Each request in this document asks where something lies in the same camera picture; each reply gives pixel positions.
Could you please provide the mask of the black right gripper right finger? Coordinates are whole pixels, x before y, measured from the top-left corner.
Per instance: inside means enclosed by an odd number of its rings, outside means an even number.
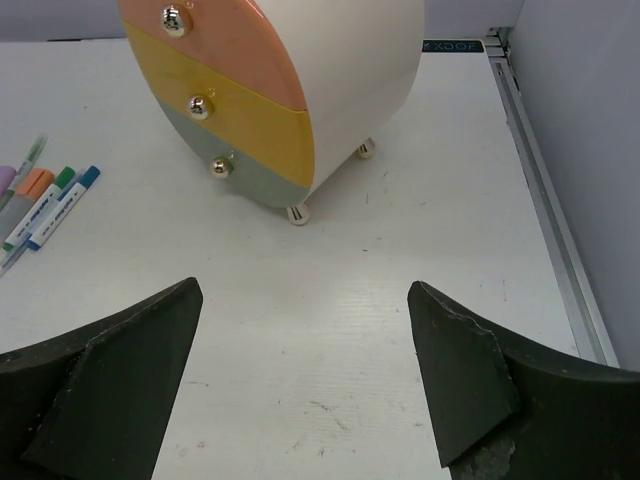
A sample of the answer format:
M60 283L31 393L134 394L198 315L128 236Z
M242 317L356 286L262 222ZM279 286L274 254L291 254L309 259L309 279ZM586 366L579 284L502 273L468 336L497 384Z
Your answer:
M635 479L639 376L489 321L424 282L408 292L441 466L455 479Z

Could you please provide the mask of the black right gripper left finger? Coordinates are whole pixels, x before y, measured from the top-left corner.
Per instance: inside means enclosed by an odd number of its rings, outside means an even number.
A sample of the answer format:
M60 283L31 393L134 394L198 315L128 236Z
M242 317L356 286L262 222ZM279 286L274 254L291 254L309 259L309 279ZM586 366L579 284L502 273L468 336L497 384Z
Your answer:
M202 305L190 277L2 353L2 478L151 478Z

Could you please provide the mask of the orange cap highlighter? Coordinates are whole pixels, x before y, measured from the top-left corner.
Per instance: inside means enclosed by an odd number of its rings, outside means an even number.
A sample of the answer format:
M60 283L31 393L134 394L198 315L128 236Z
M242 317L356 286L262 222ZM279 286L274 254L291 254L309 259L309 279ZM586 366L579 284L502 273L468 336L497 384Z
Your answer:
M27 212L53 183L55 175L47 169L33 168L1 211L1 242L10 235Z

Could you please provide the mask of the purple cap highlighter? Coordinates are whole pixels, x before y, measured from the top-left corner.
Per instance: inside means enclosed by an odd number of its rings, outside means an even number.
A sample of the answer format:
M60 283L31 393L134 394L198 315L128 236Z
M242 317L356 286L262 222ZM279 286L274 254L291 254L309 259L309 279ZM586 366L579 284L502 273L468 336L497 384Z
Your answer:
M7 200L14 193L14 180L17 175L17 170L8 165L0 166L0 199L1 201Z

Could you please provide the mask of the grey-green bottom drawer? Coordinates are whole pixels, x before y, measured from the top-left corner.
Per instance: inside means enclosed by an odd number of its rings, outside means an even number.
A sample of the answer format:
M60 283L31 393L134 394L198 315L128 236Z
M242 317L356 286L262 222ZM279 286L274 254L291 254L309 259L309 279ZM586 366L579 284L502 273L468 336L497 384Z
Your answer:
M290 207L308 197L309 187L295 185L197 125L159 98L156 100L181 138L205 163L207 172L217 157L224 156L230 160L232 171L225 182L235 193L274 208Z

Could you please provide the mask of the blue cap white marker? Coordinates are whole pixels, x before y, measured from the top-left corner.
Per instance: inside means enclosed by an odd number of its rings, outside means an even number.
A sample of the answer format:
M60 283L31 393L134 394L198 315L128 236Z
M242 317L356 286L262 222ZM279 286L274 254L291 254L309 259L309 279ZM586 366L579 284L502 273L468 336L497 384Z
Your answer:
M99 168L90 166L79 179L57 199L57 202L49 209L47 216L43 218L40 225L30 234L26 242L29 250L37 251L46 243L100 174L101 171Z

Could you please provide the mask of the green cap white marker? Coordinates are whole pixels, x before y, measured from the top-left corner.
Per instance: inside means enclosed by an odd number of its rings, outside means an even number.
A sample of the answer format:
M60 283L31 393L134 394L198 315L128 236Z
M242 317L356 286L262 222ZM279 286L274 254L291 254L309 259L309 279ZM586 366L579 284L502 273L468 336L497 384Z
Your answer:
M62 193L69 182L74 179L75 175L76 172L71 167L64 167L55 175L53 183L35 202L5 241L1 242L1 251L4 254L10 252L25 238L30 229L35 226L36 221L43 216L44 211L52 205L53 201Z

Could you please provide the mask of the thin green pen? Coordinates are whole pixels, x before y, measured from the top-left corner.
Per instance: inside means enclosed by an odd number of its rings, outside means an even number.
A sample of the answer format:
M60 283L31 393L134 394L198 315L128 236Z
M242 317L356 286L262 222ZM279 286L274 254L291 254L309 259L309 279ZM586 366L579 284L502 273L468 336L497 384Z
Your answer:
M25 160L20 165L19 169L16 172L13 180L1 195L0 202L0 210L3 211L9 201L13 198L16 193L18 186L22 183L22 181L27 177L27 175L31 172L34 165L38 161L42 151L45 148L47 143L48 136L46 134L40 134L33 145L31 146Z

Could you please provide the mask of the yellow middle drawer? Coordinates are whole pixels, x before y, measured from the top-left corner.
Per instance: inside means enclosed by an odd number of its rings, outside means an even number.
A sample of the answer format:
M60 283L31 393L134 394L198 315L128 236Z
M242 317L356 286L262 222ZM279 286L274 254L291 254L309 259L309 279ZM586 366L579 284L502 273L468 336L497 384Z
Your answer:
M309 113L284 107L125 23L153 94L189 120L188 101L202 96L213 112L199 124L292 183L309 187L315 170Z

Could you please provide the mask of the cream round drawer cabinet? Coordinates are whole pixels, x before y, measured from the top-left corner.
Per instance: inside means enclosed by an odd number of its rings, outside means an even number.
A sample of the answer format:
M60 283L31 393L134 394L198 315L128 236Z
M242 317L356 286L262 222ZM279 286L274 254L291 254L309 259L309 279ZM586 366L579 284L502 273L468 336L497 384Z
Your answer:
M308 197L284 210L307 223L307 199L351 156L376 150L374 134L405 103L419 69L425 5L421 1L256 2L283 42L299 77L311 120L315 170ZM213 107L188 101L192 121ZM217 157L209 173L222 181L230 160Z

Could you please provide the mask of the dark XDOF logo sticker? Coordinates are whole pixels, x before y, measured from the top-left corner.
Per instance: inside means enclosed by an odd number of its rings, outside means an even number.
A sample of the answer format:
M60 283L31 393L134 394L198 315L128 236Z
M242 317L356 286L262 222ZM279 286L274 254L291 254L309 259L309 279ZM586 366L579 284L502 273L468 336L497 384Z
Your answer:
M424 39L423 53L484 53L484 44L480 40L469 39Z

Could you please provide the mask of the pink top drawer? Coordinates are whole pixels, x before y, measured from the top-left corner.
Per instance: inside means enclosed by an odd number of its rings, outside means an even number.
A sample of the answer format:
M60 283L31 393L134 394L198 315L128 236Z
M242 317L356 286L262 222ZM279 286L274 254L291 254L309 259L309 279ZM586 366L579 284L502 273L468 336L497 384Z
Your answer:
M124 22L291 110L307 109L292 60L254 1L123 0Z

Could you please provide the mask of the aluminium table edge rail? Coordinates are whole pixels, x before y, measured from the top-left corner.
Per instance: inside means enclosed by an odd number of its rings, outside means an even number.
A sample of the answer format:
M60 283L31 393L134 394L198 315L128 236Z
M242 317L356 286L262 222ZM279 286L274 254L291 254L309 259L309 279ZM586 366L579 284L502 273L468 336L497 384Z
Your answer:
M542 229L578 355L618 367L619 360L528 118L510 61L509 27L493 27L485 48Z

